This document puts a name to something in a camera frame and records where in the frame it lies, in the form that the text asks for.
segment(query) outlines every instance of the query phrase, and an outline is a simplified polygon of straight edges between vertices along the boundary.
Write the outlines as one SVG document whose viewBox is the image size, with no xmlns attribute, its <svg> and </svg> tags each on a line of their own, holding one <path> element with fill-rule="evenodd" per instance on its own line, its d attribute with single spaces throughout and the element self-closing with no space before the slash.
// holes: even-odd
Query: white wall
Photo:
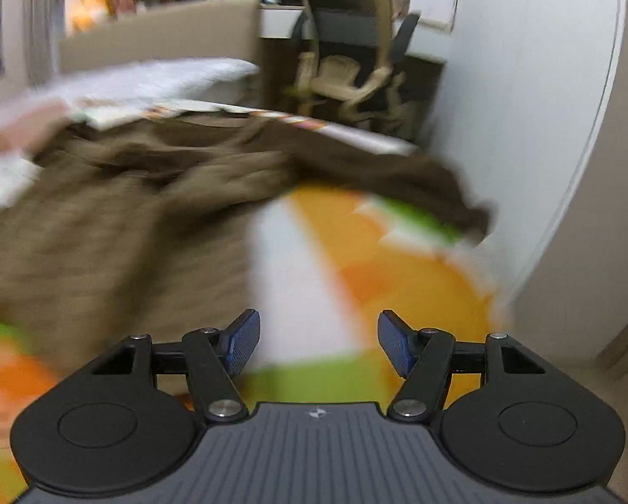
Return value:
<svg viewBox="0 0 628 504">
<path fill-rule="evenodd" d="M 434 152 L 494 204 L 483 248 L 511 291 L 549 242 L 595 140 L 619 1 L 458 2 Z"/>
<path fill-rule="evenodd" d="M 628 323 L 628 0 L 610 102 L 553 241 L 515 303 L 518 331 L 553 357 L 590 360 Z"/>
<path fill-rule="evenodd" d="M 23 36 L 22 0 L 1 0 L 0 51 L 3 71 L 0 72 L 0 102 L 16 96 L 27 86 Z"/>
</svg>

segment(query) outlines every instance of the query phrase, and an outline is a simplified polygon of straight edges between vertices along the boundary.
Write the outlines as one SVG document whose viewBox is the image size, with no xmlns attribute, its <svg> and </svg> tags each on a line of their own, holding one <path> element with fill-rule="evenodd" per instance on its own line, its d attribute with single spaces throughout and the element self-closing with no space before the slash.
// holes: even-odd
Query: chair backrest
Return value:
<svg viewBox="0 0 628 504">
<path fill-rule="evenodd" d="M 320 62 L 343 55 L 360 65 L 355 85 L 380 67 L 390 67 L 392 0 L 304 0 L 312 24 L 313 50 Z"/>
</svg>

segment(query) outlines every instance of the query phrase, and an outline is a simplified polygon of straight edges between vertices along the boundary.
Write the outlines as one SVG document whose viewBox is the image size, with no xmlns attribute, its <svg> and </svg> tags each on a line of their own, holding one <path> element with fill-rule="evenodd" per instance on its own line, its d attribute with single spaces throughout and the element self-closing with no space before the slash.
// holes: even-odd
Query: white panel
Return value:
<svg viewBox="0 0 628 504">
<path fill-rule="evenodd" d="M 577 183 L 613 53 L 618 0 L 459 0 L 434 150 L 494 203 L 484 245 L 516 290 Z"/>
</svg>

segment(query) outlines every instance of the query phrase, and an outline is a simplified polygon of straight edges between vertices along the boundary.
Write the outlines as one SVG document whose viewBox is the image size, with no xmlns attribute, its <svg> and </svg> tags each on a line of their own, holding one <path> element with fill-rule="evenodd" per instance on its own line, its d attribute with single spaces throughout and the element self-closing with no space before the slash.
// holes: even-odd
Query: bed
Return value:
<svg viewBox="0 0 628 504">
<path fill-rule="evenodd" d="M 239 13 L 240 7 L 248 19 L 257 4 L 221 6 L 229 14 Z M 157 11 L 147 15 L 148 26 L 139 16 L 72 38 L 60 47 L 63 69 L 125 64 L 130 59 L 127 46 L 138 61 L 217 57 L 225 51 L 233 58 L 248 59 L 258 49 L 252 42 L 253 35 L 258 38 L 257 19 L 242 23 L 247 45 L 239 52 L 232 52 L 234 36 L 223 47 L 219 40 L 205 41 L 196 34 L 177 40 L 180 43 L 143 48 L 141 42 L 148 33 L 153 38 L 153 28 L 169 28 L 167 18 L 173 21 L 176 16 L 181 26 L 212 9 L 219 8 L 199 3 Z M 132 43 L 136 34 L 141 42 Z M 116 39 L 126 45 L 111 45 Z M 112 48 L 101 56 L 92 50 L 109 45 Z M 254 112 L 377 153 L 405 154 L 414 149 L 398 139 L 266 110 L 173 99 L 161 100 L 158 106 L 171 111 Z M 78 111 L 101 127 L 137 118 L 145 110 L 125 103 L 75 107 Z M 36 168 L 19 154 L 0 157 L 0 205 L 14 202 L 35 178 Z M 385 406 L 400 384 L 376 340 L 377 316 L 385 308 L 413 326 L 438 326 L 463 341 L 483 340 L 494 324 L 494 283 L 474 244 L 428 214 L 386 199 L 326 186 L 300 186 L 259 211 L 251 224 L 250 241 L 251 296 L 261 313 L 262 333 L 237 382 L 249 404 L 372 400 Z M 24 488 L 8 448 L 10 423 L 56 380 L 27 354 L 26 342 L 26 335 L 0 324 L 0 504 Z M 450 399 L 477 383 L 457 375 Z"/>
</svg>

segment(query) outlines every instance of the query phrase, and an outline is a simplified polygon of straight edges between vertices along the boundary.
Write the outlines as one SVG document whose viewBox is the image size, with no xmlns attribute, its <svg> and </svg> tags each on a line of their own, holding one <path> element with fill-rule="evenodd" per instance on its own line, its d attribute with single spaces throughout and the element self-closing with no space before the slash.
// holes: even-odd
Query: gray ribbed plate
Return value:
<svg viewBox="0 0 628 504">
<path fill-rule="evenodd" d="M 217 426 L 167 478 L 130 495 L 73 499 L 34 488 L 19 504 L 619 504 L 603 487 L 520 496 L 470 478 L 430 432 L 363 404 L 262 404 Z"/>
</svg>

